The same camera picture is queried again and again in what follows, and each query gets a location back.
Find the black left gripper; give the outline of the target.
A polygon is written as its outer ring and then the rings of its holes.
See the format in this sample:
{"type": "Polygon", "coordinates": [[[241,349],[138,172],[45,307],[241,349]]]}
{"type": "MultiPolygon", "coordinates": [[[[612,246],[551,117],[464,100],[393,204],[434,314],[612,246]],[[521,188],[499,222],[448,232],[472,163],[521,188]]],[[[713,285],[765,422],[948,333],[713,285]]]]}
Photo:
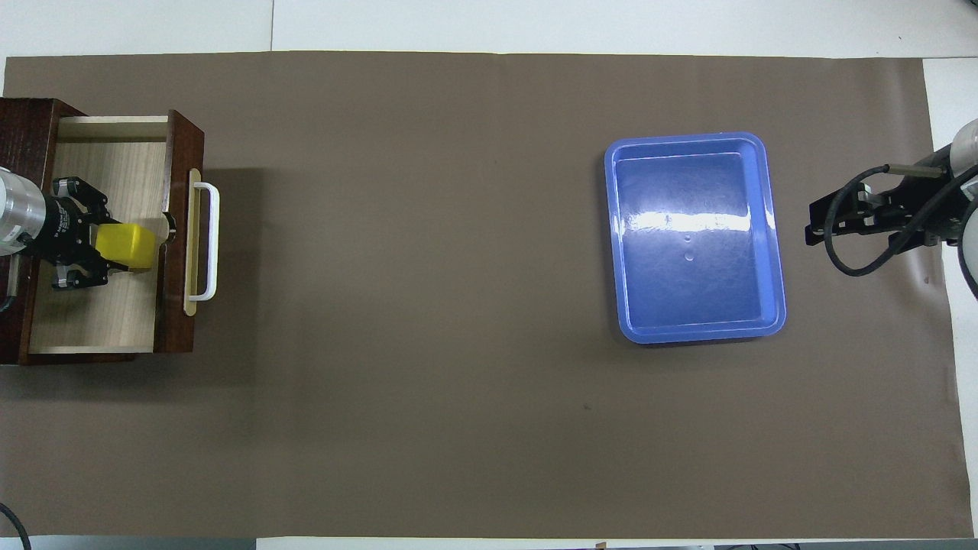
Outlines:
{"type": "Polygon", "coordinates": [[[44,196],[45,217],[34,238],[34,256],[53,264],[53,291],[76,291],[108,284],[111,272],[129,266],[99,258],[89,241],[89,224],[112,222],[108,198],[80,177],[52,181],[55,197],[44,196]]]}

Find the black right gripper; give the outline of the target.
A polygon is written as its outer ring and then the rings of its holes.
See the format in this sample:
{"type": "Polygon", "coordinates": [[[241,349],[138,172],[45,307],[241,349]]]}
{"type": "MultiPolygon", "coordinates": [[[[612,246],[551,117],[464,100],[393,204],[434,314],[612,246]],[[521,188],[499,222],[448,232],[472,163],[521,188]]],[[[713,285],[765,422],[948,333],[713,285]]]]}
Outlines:
{"type": "MultiPolygon", "coordinates": [[[[965,192],[961,187],[963,184],[954,179],[905,177],[893,189],[881,192],[879,206],[879,195],[871,192],[870,185],[860,183],[843,195],[835,209],[832,237],[898,232],[917,219],[909,247],[938,243],[957,246],[964,230],[965,192]]],[[[830,192],[810,203],[810,223],[805,227],[807,246],[824,243],[829,208],[839,192],[830,192]]]]}

